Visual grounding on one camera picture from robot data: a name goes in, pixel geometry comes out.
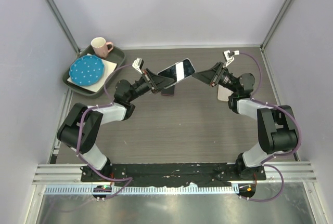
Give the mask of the purple smartphone black screen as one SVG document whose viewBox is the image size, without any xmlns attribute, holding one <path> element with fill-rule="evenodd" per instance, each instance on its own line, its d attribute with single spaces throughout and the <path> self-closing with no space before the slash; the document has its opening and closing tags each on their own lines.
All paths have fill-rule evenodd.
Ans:
<svg viewBox="0 0 333 224">
<path fill-rule="evenodd" d="M 175 93 L 175 86 L 171 86 L 169 88 L 164 88 L 161 91 L 162 96 L 174 96 L 174 93 Z"/>
</svg>

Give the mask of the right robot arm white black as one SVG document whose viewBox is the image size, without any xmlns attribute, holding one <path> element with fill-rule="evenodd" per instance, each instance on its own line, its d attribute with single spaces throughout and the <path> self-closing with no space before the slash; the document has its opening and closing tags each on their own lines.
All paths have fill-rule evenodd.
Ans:
<svg viewBox="0 0 333 224">
<path fill-rule="evenodd" d="M 291 107 L 269 106 L 252 99 L 255 78 L 251 73 L 235 77 L 223 63 L 218 62 L 208 70 L 194 73 L 193 77 L 211 87 L 221 85 L 229 89 L 232 92 L 228 97 L 229 109 L 257 122 L 258 142 L 239 154 L 235 161 L 235 174 L 239 179 L 254 179 L 264 162 L 293 151 L 299 144 Z"/>
</svg>

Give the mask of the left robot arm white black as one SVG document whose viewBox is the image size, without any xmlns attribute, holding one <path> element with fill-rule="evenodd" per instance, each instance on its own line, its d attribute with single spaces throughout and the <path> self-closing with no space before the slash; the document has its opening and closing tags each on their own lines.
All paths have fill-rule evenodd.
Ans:
<svg viewBox="0 0 333 224">
<path fill-rule="evenodd" d="M 176 81 L 176 76 L 171 72 L 154 74 L 149 69 L 145 69 L 140 79 L 133 84 L 120 80 L 110 104 L 88 107 L 76 103 L 60 126 L 57 139 L 87 163 L 98 181 L 107 181 L 111 178 L 112 163 L 96 144 L 100 126 L 127 120 L 135 109 L 133 100 L 149 91 L 158 93 Z"/>
</svg>

